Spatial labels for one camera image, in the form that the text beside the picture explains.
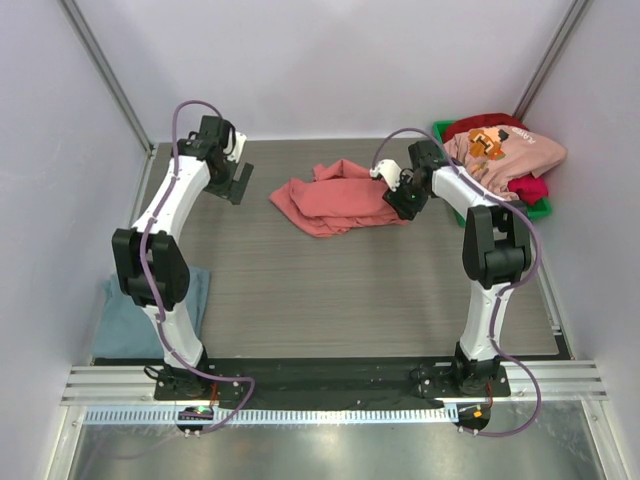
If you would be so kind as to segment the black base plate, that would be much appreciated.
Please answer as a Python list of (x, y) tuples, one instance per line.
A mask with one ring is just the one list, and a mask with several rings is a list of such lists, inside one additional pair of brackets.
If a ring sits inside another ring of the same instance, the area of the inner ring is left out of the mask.
[(225, 405), (245, 394), (243, 377), (253, 378), (251, 408), (341, 410), (358, 400), (382, 404), (511, 394), (498, 359), (468, 363), (454, 357), (227, 358), (207, 359), (198, 369), (231, 380), (218, 387)]

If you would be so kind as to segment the green plastic bin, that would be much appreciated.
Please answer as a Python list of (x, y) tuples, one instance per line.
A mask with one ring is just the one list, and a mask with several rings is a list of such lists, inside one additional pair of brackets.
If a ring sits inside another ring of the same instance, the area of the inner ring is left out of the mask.
[[(456, 123), (456, 120), (437, 120), (432, 124), (433, 135), (441, 142), (445, 143), (446, 130)], [(528, 206), (528, 215), (531, 220), (544, 218), (552, 213), (552, 206), (549, 198), (543, 196), (542, 187), (546, 186), (543, 178), (536, 179), (533, 176), (526, 176), (516, 180), (517, 193), (524, 194), (524, 201)]]

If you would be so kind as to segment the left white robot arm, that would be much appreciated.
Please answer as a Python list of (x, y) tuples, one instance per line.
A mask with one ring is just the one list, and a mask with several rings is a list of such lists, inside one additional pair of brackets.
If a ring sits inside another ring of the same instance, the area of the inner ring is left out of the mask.
[(179, 239), (201, 193), (241, 203), (254, 169), (240, 162), (246, 140), (230, 121), (203, 116), (198, 130), (178, 140), (144, 213), (112, 236), (120, 289), (149, 319), (161, 344), (161, 367), (145, 370), (158, 400), (198, 400), (213, 389), (208, 355), (186, 305), (190, 270)]

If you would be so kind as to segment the aluminium front rail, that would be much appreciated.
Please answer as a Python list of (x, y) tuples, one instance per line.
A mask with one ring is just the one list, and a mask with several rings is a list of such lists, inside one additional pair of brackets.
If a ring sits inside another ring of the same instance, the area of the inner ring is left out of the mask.
[[(533, 360), (523, 367), (504, 364), (516, 401), (533, 401), (533, 381), (545, 401), (604, 401), (608, 398), (592, 360)], [(144, 405), (154, 401), (155, 383), (138, 366), (74, 367), (62, 394), (63, 405)]]

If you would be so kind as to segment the left aluminium corner post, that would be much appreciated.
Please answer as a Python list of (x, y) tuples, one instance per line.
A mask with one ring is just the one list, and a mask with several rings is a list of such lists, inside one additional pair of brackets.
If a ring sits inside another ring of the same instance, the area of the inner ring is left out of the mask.
[(154, 142), (150, 140), (134, 108), (121, 86), (109, 60), (107, 59), (98, 39), (92, 31), (88, 21), (74, 0), (59, 0), (58, 5), (65, 14), (71, 28), (84, 47), (91, 63), (94, 65), (104, 85), (109, 91), (116, 106), (123, 115), (127, 125), (142, 147), (146, 156), (150, 158), (154, 151)]

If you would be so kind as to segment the aluminium corner post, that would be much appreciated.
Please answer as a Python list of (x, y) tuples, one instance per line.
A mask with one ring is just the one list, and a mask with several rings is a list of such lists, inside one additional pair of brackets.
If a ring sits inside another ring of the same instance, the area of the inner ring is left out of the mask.
[(142, 147), (146, 156), (150, 158), (154, 151), (154, 142), (150, 140), (134, 108), (121, 86), (109, 60), (107, 59), (98, 39), (92, 31), (88, 21), (74, 0), (59, 0), (58, 5), (65, 14), (71, 28), (84, 47), (91, 63), (94, 65), (104, 85), (109, 91), (116, 106), (123, 115), (127, 125)]
[(529, 112), (592, 4), (592, 0), (570, 2), (512, 113), (518, 120), (522, 121)]

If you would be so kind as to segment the right aluminium corner post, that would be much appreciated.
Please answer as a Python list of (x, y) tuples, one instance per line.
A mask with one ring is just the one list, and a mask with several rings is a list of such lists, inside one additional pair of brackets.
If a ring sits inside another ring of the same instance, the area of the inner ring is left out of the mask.
[(522, 121), (529, 112), (592, 4), (592, 0), (570, 2), (512, 113), (518, 120)]

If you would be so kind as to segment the salmon pink t-shirt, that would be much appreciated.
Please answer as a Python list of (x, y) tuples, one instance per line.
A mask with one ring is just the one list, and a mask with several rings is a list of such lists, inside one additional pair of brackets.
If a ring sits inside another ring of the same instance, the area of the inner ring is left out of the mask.
[(312, 180), (292, 178), (269, 197), (304, 233), (329, 238), (357, 228), (407, 223), (383, 199), (387, 185), (372, 179), (367, 168), (341, 159), (318, 164), (312, 173)]

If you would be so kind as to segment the red t-shirt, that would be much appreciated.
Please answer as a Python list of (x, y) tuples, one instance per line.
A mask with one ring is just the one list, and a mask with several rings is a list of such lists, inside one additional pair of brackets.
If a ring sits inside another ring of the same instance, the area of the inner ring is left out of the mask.
[(525, 165), (528, 128), (505, 113), (481, 114), (453, 122), (441, 134), (449, 154), (493, 193), (533, 205), (548, 195), (545, 181)]

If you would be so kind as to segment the folded blue t-shirt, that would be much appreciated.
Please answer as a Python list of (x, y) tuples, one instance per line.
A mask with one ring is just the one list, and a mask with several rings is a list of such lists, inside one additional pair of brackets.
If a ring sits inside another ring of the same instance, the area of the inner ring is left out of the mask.
[[(206, 310), (211, 272), (190, 266), (186, 307), (197, 337), (200, 337)], [(147, 315), (124, 295), (118, 277), (112, 274), (102, 283), (105, 303), (92, 347), (96, 358), (162, 359), (161, 342)]]

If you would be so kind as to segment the light pink printed t-shirt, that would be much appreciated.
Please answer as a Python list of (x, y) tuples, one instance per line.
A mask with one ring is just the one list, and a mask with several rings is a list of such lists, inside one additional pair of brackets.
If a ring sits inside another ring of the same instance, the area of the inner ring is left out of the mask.
[(457, 133), (444, 147), (487, 190), (528, 205), (549, 196), (542, 176), (567, 157), (567, 149), (556, 141), (509, 125)]

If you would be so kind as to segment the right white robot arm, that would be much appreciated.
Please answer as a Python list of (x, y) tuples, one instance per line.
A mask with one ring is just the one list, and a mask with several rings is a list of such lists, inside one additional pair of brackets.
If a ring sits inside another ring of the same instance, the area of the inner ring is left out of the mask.
[(471, 285), (468, 316), (451, 365), (414, 370), (417, 393), (430, 401), (506, 393), (500, 345), (504, 316), (533, 260), (526, 209), (491, 194), (433, 139), (411, 144), (408, 153), (410, 167), (375, 158), (370, 175), (386, 184), (383, 198), (402, 220), (413, 220), (431, 198), (444, 200), (464, 217), (462, 264)]

